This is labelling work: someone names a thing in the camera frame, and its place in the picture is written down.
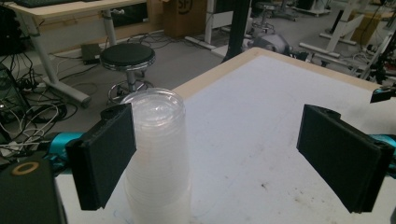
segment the stacked plastic cups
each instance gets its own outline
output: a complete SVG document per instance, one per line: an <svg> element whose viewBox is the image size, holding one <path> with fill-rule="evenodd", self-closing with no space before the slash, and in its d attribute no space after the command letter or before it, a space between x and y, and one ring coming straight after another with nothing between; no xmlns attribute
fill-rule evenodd
<svg viewBox="0 0 396 224"><path fill-rule="evenodd" d="M134 224L186 224L191 215L191 174L185 107L174 92L152 88L128 95L136 153L125 174Z"/></svg>

